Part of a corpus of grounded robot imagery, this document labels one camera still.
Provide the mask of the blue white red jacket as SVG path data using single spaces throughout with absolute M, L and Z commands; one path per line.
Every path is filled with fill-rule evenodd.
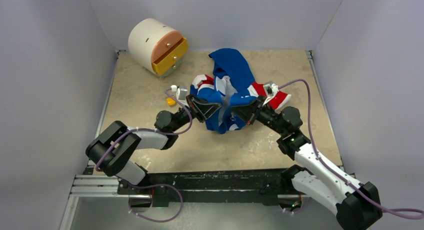
M 257 83 L 244 56 L 233 48 L 221 48 L 208 55 L 213 61 L 212 75 L 200 74 L 190 85 L 190 94 L 221 108 L 205 120 L 206 129 L 225 134 L 241 130 L 246 123 L 230 107 L 249 104 L 266 96 L 264 85 Z

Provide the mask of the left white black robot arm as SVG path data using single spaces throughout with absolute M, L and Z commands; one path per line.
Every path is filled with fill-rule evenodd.
M 95 163 L 98 171 L 108 177 L 126 180 L 130 189 L 138 195 L 146 193 L 149 189 L 148 173 L 130 160 L 133 153 L 141 149 L 169 149 L 183 134 L 180 128 L 191 125 L 194 119 L 204 122 L 222 106 L 192 94 L 186 97 L 186 102 L 175 113 L 160 111 L 153 129 L 129 127 L 119 120 L 114 121 L 88 145 L 86 156 Z

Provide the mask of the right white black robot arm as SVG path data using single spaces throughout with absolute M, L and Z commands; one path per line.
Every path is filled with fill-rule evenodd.
M 280 186 L 288 194 L 296 190 L 332 212 L 344 230 L 366 230 L 383 216 L 383 211 L 367 201 L 379 203 L 378 189 L 345 173 L 322 153 L 300 130 L 300 111 L 292 106 L 276 113 L 260 96 L 246 105 L 230 107 L 231 112 L 247 125 L 258 121 L 279 134 L 281 152 L 298 165 L 292 166 L 281 179 Z

